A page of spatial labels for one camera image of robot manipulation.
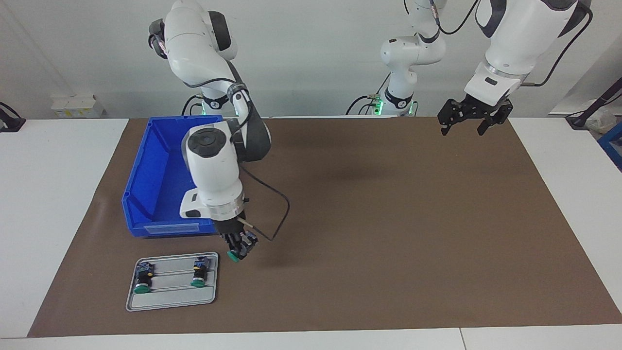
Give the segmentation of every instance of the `blue crate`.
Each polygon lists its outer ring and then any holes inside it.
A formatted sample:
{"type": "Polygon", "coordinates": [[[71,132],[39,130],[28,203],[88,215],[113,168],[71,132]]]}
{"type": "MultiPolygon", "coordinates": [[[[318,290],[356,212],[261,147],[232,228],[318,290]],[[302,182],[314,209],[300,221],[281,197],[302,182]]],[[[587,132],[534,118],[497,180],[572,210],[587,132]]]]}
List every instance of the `blue crate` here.
{"type": "Polygon", "coordinates": [[[622,170],[622,123],[616,125],[598,140],[609,158],[622,170]]]}
{"type": "Polygon", "coordinates": [[[136,237],[213,234],[210,219],[183,219],[179,205],[196,187],[182,157],[190,128],[216,123],[220,115],[159,116],[149,119],[123,194],[128,228],[136,237]]]}

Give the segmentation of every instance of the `green indicator light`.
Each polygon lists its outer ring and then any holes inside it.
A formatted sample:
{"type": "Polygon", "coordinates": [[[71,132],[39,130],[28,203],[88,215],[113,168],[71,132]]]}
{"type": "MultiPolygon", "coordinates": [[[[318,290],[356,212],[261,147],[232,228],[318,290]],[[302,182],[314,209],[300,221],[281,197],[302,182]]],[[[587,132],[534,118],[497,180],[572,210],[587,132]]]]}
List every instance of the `green indicator light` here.
{"type": "Polygon", "coordinates": [[[383,107],[384,107],[384,101],[383,100],[379,100],[378,104],[376,105],[376,111],[375,111],[375,115],[382,115],[383,114],[383,107]]]}

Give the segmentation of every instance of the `cable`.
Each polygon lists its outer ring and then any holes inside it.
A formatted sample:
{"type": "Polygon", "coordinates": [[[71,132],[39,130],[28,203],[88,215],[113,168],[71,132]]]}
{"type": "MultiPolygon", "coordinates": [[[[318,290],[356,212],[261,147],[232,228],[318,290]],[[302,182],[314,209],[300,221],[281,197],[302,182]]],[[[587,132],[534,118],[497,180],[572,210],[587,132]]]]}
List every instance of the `cable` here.
{"type": "Polygon", "coordinates": [[[460,25],[456,28],[456,30],[451,31],[451,32],[446,32],[445,29],[443,29],[443,27],[440,25],[440,20],[438,21],[439,24],[439,29],[440,31],[445,34],[445,35],[454,35],[456,34],[460,29],[462,29],[462,27],[465,25],[465,23],[467,23],[467,19],[471,16],[471,14],[473,13],[473,10],[475,9],[475,6],[477,6],[477,3],[480,0],[475,0],[475,2],[473,3],[473,5],[471,6],[471,9],[467,12],[465,18],[462,20],[462,23],[460,23],[460,25]]]}
{"type": "Polygon", "coordinates": [[[209,80],[208,80],[208,81],[206,81],[206,82],[198,83],[198,84],[195,84],[195,85],[190,85],[190,84],[188,84],[187,82],[183,82],[183,83],[184,83],[184,84],[186,84],[186,86],[187,86],[187,87],[189,87],[189,88],[195,88],[195,87],[202,87],[203,85],[207,85],[207,84],[209,84],[209,83],[213,83],[213,82],[229,82],[229,83],[232,83],[232,84],[236,84],[236,83],[238,83],[238,82],[236,82],[235,80],[231,80],[231,79],[229,79],[229,78],[215,78],[215,79],[209,79],[209,80]]]}
{"type": "Polygon", "coordinates": [[[9,112],[15,114],[18,118],[22,118],[18,112],[16,112],[13,108],[11,108],[11,106],[7,105],[4,102],[0,102],[0,106],[3,106],[4,108],[6,108],[7,110],[9,110],[9,112]]]}
{"type": "Polygon", "coordinates": [[[279,191],[276,188],[266,184],[265,182],[261,181],[257,176],[251,174],[251,172],[248,171],[242,164],[239,165],[239,168],[242,169],[242,171],[244,171],[248,176],[250,176],[251,179],[257,181],[258,183],[262,184],[263,186],[265,186],[266,188],[268,188],[272,192],[274,192],[274,193],[278,194],[279,196],[283,197],[283,199],[285,199],[285,203],[287,203],[287,209],[285,210],[285,214],[283,215],[283,218],[281,219],[281,222],[279,223],[279,226],[277,226],[276,230],[274,231],[274,234],[272,235],[272,238],[268,238],[268,236],[265,235],[263,232],[261,232],[257,227],[254,227],[254,226],[251,226],[251,225],[247,225],[248,227],[250,227],[250,228],[254,229],[255,231],[257,231],[257,233],[259,233],[260,235],[264,236],[270,242],[272,242],[276,238],[276,235],[279,234],[279,231],[280,231],[281,227],[283,226],[283,223],[285,222],[285,220],[287,219],[287,216],[289,215],[289,209],[291,208],[291,204],[289,203],[289,198],[287,198],[286,195],[281,193],[281,191],[279,191]]]}
{"type": "Polygon", "coordinates": [[[268,241],[272,242],[272,238],[268,237],[262,230],[260,230],[259,228],[253,226],[253,224],[251,224],[250,222],[242,219],[241,217],[238,216],[238,222],[241,222],[242,224],[248,226],[249,228],[253,229],[255,232],[257,232],[258,234],[264,236],[268,241]]]}
{"type": "Polygon", "coordinates": [[[248,107],[248,114],[246,115],[246,118],[244,119],[244,121],[242,121],[242,124],[240,124],[238,128],[235,129],[235,131],[231,133],[231,137],[229,138],[230,142],[233,142],[233,135],[238,133],[238,131],[242,130],[244,125],[246,125],[248,123],[248,120],[251,118],[251,114],[253,114],[253,112],[255,111],[255,105],[253,105],[252,102],[251,103],[246,102],[246,106],[248,107]]]}
{"type": "Polygon", "coordinates": [[[417,111],[419,111],[419,102],[414,101],[413,103],[417,104],[417,108],[415,108],[415,113],[413,114],[413,116],[417,116],[417,111]]]}
{"type": "Polygon", "coordinates": [[[363,112],[363,108],[367,107],[367,110],[369,110],[370,107],[374,107],[374,106],[375,106],[374,103],[368,103],[362,106],[361,109],[358,111],[358,115],[361,115],[361,113],[363,112]]]}
{"type": "Polygon", "coordinates": [[[570,40],[568,42],[568,44],[566,45],[566,47],[563,49],[562,53],[559,54],[559,56],[557,57],[557,60],[555,61],[555,63],[553,64],[553,67],[550,69],[549,74],[546,76],[546,78],[541,82],[541,83],[522,83],[521,86],[522,87],[541,87],[544,86],[544,84],[546,84],[549,79],[551,78],[551,76],[553,75],[553,73],[555,72],[555,69],[557,68],[557,65],[559,64],[559,62],[562,60],[562,58],[564,57],[564,54],[566,53],[566,51],[568,51],[568,49],[570,48],[570,46],[572,46],[572,44],[574,44],[574,42],[581,36],[581,34],[583,34],[583,32],[585,32],[585,29],[587,29],[587,27],[590,25],[590,23],[592,23],[592,18],[594,17],[594,13],[592,13],[592,10],[589,7],[582,7],[583,10],[585,11],[585,13],[588,16],[587,22],[585,23],[585,25],[583,26],[583,28],[581,28],[580,31],[578,31],[575,36],[572,38],[572,40],[570,40]]]}
{"type": "MultiPolygon", "coordinates": [[[[611,105],[612,103],[614,103],[620,97],[622,97],[622,93],[620,93],[616,98],[614,98],[614,99],[608,101],[607,103],[603,104],[600,108],[603,108],[604,106],[607,106],[607,105],[611,105]]],[[[575,113],[571,113],[571,114],[569,114],[567,116],[564,116],[564,118],[568,118],[569,116],[585,113],[585,111],[587,111],[587,110],[582,110],[582,111],[578,111],[578,112],[575,112],[575,113]]]]}
{"type": "MultiPolygon", "coordinates": [[[[387,74],[387,77],[384,78],[384,81],[382,84],[380,84],[380,87],[378,88],[378,91],[376,91],[376,95],[380,94],[380,90],[383,89],[384,84],[387,83],[387,80],[389,80],[389,77],[391,76],[391,73],[387,74]]],[[[367,113],[369,113],[369,107],[367,107],[367,110],[365,111],[365,115],[367,115],[367,113]]]]}
{"type": "Polygon", "coordinates": [[[370,99],[367,95],[363,95],[363,96],[357,98],[356,100],[354,100],[354,102],[352,102],[352,104],[348,107],[348,110],[346,111],[345,115],[349,115],[350,114],[350,110],[352,110],[352,107],[354,107],[356,102],[359,102],[360,100],[364,100],[365,98],[370,99]]]}
{"type": "Polygon", "coordinates": [[[183,108],[182,108],[182,115],[186,114],[186,108],[188,108],[188,105],[190,104],[190,102],[192,100],[194,100],[195,98],[201,98],[201,95],[192,95],[187,101],[186,103],[184,103],[183,108]]]}
{"type": "Polygon", "coordinates": [[[203,108],[203,105],[201,103],[195,103],[194,105],[190,106],[190,115],[192,115],[192,108],[199,106],[201,108],[203,108]]]}
{"type": "Polygon", "coordinates": [[[606,104],[604,104],[604,105],[603,105],[603,107],[604,107],[604,106],[607,106],[607,105],[611,105],[612,103],[614,103],[614,102],[615,102],[617,99],[619,99],[620,97],[622,97],[622,93],[621,93],[621,94],[619,94],[619,95],[618,95],[618,97],[616,97],[616,98],[614,98],[613,100],[611,100],[611,101],[607,102],[606,104]]]}

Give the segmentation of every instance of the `metal tray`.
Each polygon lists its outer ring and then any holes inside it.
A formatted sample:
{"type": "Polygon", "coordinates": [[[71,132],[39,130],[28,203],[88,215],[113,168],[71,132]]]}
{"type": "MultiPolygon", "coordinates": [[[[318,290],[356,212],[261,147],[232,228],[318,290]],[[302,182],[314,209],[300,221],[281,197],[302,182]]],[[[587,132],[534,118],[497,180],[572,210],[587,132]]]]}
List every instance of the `metal tray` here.
{"type": "Polygon", "coordinates": [[[218,272],[218,254],[216,252],[142,258],[133,267],[128,301],[125,306],[128,311],[209,304],[216,298],[216,274],[218,272]],[[194,274],[192,268],[198,257],[205,257],[205,265],[207,266],[205,286],[201,288],[190,285],[194,274]],[[138,294],[134,292],[136,283],[134,274],[136,265],[142,262],[153,264],[154,276],[151,278],[151,291],[138,294]]]}

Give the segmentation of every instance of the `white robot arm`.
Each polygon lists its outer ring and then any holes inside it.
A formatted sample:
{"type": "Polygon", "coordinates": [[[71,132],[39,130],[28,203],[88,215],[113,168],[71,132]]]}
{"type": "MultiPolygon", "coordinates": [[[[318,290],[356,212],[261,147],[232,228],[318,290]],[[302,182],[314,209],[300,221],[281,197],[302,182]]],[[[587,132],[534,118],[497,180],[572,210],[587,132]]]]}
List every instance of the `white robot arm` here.
{"type": "Polygon", "coordinates": [[[244,191],[238,163],[258,161],[271,147],[270,134],[231,59],[237,47],[225,17],[194,0],[178,0],[165,20],[149,28],[149,45],[168,59],[173,73],[190,88],[200,87],[214,107],[231,101],[237,119],[196,126],[182,141],[182,154],[197,188],[183,197],[180,215],[211,219],[233,260],[241,260],[257,237],[244,231],[244,191]]]}
{"type": "Polygon", "coordinates": [[[504,123],[513,109],[510,94],[524,85],[556,38],[591,15],[590,4],[591,0],[482,0],[476,20],[491,45],[465,87],[465,99],[448,100],[441,109],[443,135],[466,119],[484,119],[480,135],[504,123]]]}
{"type": "MultiPolygon", "coordinates": [[[[438,11],[446,2],[436,2],[438,11]]],[[[381,58],[391,69],[391,76],[387,89],[380,96],[378,114],[405,115],[411,107],[417,84],[413,66],[434,64],[445,56],[445,39],[440,35],[430,1],[414,0],[413,3],[409,20],[416,34],[387,40],[381,48],[381,58]]]]}

